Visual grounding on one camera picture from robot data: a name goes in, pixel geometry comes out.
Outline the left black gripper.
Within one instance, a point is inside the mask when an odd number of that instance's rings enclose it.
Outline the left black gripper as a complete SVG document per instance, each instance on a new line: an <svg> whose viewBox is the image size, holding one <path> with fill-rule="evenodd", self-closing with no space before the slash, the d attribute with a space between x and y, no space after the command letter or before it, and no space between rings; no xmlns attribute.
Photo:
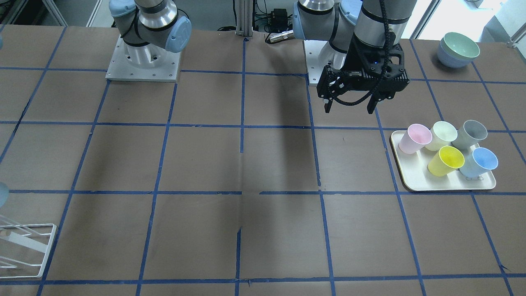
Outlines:
<svg viewBox="0 0 526 296"><path fill-rule="evenodd" d="M325 113L330 113L338 96L348 91L365 91L370 94L368 114L373 114L376 105L383 99L392 99L410 83L404 65L404 51L396 35L389 35L388 50L381 41L380 47L363 43L353 35L346 60L341 69L330 65L323 68L317 84L317 95L324 100Z"/></svg>

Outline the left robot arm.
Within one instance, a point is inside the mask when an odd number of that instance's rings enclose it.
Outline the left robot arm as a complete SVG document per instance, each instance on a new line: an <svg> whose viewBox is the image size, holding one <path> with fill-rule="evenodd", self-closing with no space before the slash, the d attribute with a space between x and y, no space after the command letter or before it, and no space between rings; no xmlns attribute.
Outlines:
<svg viewBox="0 0 526 296"><path fill-rule="evenodd" d="M294 5L296 39L327 42L340 57L326 61L317 95L329 113L334 102L367 112L393 99L410 83L400 39L415 0L299 0Z"/></svg>

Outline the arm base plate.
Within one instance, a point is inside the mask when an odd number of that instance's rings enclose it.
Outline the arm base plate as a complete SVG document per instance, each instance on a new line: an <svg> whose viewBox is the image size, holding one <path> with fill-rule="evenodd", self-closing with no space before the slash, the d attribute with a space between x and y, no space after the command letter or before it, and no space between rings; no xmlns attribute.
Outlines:
<svg viewBox="0 0 526 296"><path fill-rule="evenodd" d="M326 65L340 69L346 53L333 49L328 41L304 40L305 61L310 86L316 86Z"/></svg>
<svg viewBox="0 0 526 296"><path fill-rule="evenodd" d="M180 53L167 52L156 45L134 47L118 38L106 79L121 82L176 83Z"/></svg>

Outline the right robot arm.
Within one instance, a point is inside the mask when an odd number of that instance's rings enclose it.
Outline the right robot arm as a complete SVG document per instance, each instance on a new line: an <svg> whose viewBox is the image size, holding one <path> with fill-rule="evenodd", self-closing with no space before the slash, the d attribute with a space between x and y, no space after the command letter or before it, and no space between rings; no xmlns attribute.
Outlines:
<svg viewBox="0 0 526 296"><path fill-rule="evenodd" d="M191 38L191 21L173 0L111 0L109 11L133 66L154 67L166 53L182 52Z"/></svg>

